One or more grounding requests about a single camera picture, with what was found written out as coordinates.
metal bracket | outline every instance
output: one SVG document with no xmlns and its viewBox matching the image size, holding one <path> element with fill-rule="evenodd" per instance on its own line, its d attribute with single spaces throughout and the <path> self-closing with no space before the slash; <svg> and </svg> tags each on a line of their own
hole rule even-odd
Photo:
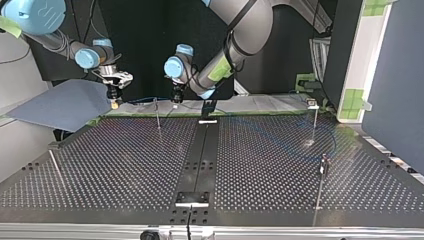
<svg viewBox="0 0 424 240">
<path fill-rule="evenodd" d="M 205 229 L 202 232 L 201 240 L 215 240 L 215 232 L 213 229 Z"/>
<path fill-rule="evenodd" d="M 188 208 L 207 208 L 209 207 L 208 192 L 179 192 L 176 207 L 188 207 Z"/>
<path fill-rule="evenodd" d="M 199 124 L 215 124 L 218 123 L 217 119 L 209 116 L 209 114 L 215 112 L 217 100 L 204 101 L 202 107 L 202 116 L 199 120 Z"/>
<path fill-rule="evenodd" d="M 372 104 L 367 102 L 367 101 L 364 101 L 363 109 L 365 111 L 371 112 L 372 111 Z"/>
</svg>

blue cable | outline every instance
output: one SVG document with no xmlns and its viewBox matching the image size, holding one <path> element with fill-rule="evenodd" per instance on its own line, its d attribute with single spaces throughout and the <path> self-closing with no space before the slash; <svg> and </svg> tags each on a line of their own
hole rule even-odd
<svg viewBox="0 0 424 240">
<path fill-rule="evenodd" d="M 222 112 L 222 113 L 224 113 L 227 116 L 230 116 L 230 117 L 233 116 L 232 114 L 227 113 L 227 112 L 225 112 L 223 110 L 220 110 L 220 109 L 217 109 L 217 110 L 220 111 L 220 112 Z M 301 123 L 301 124 L 299 124 L 298 126 L 305 125 L 305 124 L 308 123 L 308 121 L 307 121 L 307 116 L 308 115 L 305 115 L 305 116 L 306 116 L 306 118 L 305 118 L 304 122 Z M 242 119 L 234 119 L 234 120 L 235 121 L 238 121 L 238 122 L 241 122 L 242 124 L 248 125 L 249 127 L 253 128 L 256 132 L 258 132 L 261 135 L 265 136 L 266 138 L 270 139 L 275 144 L 281 146 L 284 150 L 286 150 L 286 152 L 288 152 L 292 156 L 299 157 L 299 158 L 302 158 L 302 159 L 305 159 L 305 160 L 311 160 L 311 161 L 321 161 L 321 159 L 322 159 L 322 156 L 321 155 L 320 156 L 316 156 L 316 157 L 303 156 L 303 155 L 299 154 L 296 151 L 290 150 L 291 148 L 290 148 L 290 145 L 289 144 L 284 143 L 278 137 L 276 137 L 276 136 L 274 136 L 274 135 L 272 135 L 272 134 L 264 131 L 263 129 L 259 128 L 258 126 L 254 125 L 253 123 L 250 123 L 250 122 L 248 122 L 246 120 L 242 120 Z M 334 147 L 333 147 L 333 150 L 330 153 L 327 154 L 327 156 L 333 157 L 334 154 L 337 152 L 337 141 L 336 141 L 336 138 L 335 138 L 334 134 L 330 130 L 328 130 L 327 128 L 317 127 L 317 129 L 323 129 L 324 131 L 327 131 L 328 133 L 330 133 Z"/>
</svg>

white surface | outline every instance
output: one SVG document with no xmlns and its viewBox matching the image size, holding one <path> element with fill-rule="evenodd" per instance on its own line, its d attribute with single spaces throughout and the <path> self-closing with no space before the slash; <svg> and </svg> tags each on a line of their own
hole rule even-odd
<svg viewBox="0 0 424 240">
<path fill-rule="evenodd" d="M 25 55 L 28 45 L 10 34 L 0 34 L 0 63 Z M 47 90 L 30 53 L 26 58 L 8 64 L 0 64 L 0 110 L 29 100 Z"/>
<path fill-rule="evenodd" d="M 390 10 L 391 6 L 389 5 L 386 7 L 383 16 L 362 16 L 360 18 L 338 114 L 341 113 L 347 89 L 364 89 L 363 100 L 368 100 Z M 363 112 L 357 120 L 339 119 L 339 121 L 361 123 Z"/>
<path fill-rule="evenodd" d="M 20 58 L 27 50 L 22 39 L 0 34 L 0 63 Z M 0 73 L 0 116 L 47 90 L 32 54 L 0 64 Z M 0 182 L 42 155 L 54 140 L 49 128 L 11 121 L 0 119 Z"/>
<path fill-rule="evenodd" d="M 52 129 L 15 121 L 0 128 L 0 182 L 47 151 Z"/>
</svg>

cable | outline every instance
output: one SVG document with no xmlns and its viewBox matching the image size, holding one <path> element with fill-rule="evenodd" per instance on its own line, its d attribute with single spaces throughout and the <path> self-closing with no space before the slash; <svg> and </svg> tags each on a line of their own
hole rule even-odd
<svg viewBox="0 0 424 240">
<path fill-rule="evenodd" d="M 156 98 L 158 101 L 166 101 L 166 100 L 170 100 L 169 98 L 162 98 L 162 97 L 146 97 L 146 98 L 142 98 L 142 99 L 137 99 L 137 100 L 133 100 L 133 101 L 128 101 L 128 103 L 131 103 L 131 104 L 143 103 L 143 102 L 147 102 L 147 101 L 154 100 L 155 98 Z"/>
<path fill-rule="evenodd" d="M 79 32 L 79 25 L 78 25 L 77 16 L 76 16 L 76 13 L 75 13 L 74 0 L 71 0 L 71 11 L 72 11 L 72 16 L 74 17 L 75 28 L 76 28 L 77 34 L 78 34 L 78 41 L 81 42 L 81 33 Z"/>
<path fill-rule="evenodd" d="M 28 46 L 28 50 L 27 50 L 27 52 L 26 52 L 26 53 L 25 53 L 22 57 L 19 57 L 19 58 L 14 59 L 14 60 L 9 60 L 9 61 L 0 62 L 0 65 L 1 65 L 1 64 L 8 64 L 8 63 L 14 63 L 14 62 L 20 61 L 20 60 L 22 60 L 22 59 L 24 59 L 24 58 L 28 57 L 28 55 L 29 55 L 29 53 L 30 53 L 30 52 L 31 52 L 31 47 L 30 47 L 30 46 Z"/>
<path fill-rule="evenodd" d="M 97 30 L 97 28 L 96 28 L 96 26 L 94 26 L 94 23 L 93 23 L 93 19 L 91 19 L 91 27 L 93 27 L 93 29 L 94 29 L 94 31 L 100 36 L 100 37 L 102 37 L 102 38 L 107 38 L 107 37 L 105 37 L 103 34 L 101 34 L 100 32 L 99 32 L 99 30 Z"/>
<path fill-rule="evenodd" d="M 59 33 L 59 36 L 62 39 L 62 43 L 60 47 L 58 49 L 52 49 L 47 46 L 44 46 L 44 48 L 54 53 L 61 53 L 63 51 L 66 51 L 65 52 L 66 60 L 69 61 L 69 59 L 71 58 L 71 47 L 70 47 L 69 37 L 65 35 L 61 30 L 57 30 L 57 32 Z"/>
<path fill-rule="evenodd" d="M 88 17 L 88 25 L 87 28 L 85 30 L 85 34 L 84 34 L 84 38 L 83 38 L 83 43 L 87 42 L 87 37 L 88 37 L 88 33 L 90 32 L 91 27 L 93 27 L 94 31 L 96 31 L 97 34 L 99 34 L 101 37 L 104 37 L 102 34 L 99 33 L 99 31 L 97 31 L 96 27 L 94 27 L 93 24 L 93 17 L 94 17 L 94 10 L 95 10 L 95 6 L 96 6 L 97 0 L 93 0 L 91 2 L 91 6 L 90 6 L 90 16 Z"/>
<path fill-rule="evenodd" d="M 7 122 L 7 123 L 5 123 L 5 124 L 0 125 L 0 128 L 2 128 L 2 127 L 6 127 L 7 125 L 12 124 L 12 123 L 14 123 L 14 122 L 16 122 L 16 121 L 18 121 L 18 120 L 13 119 L 13 120 L 11 120 L 10 122 Z"/>
</svg>

vertical rod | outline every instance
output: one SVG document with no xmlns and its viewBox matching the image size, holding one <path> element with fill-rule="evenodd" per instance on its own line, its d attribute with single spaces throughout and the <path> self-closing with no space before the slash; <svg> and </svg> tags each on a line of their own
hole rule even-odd
<svg viewBox="0 0 424 240">
<path fill-rule="evenodd" d="M 158 122 L 158 129 L 160 129 L 160 119 L 159 119 L 159 103 L 158 98 L 154 99 L 155 101 L 155 111 L 156 111 L 156 120 Z"/>
<path fill-rule="evenodd" d="M 317 108 L 317 109 L 315 110 L 314 130 L 317 128 L 318 110 L 319 110 L 319 108 Z"/>
</svg>

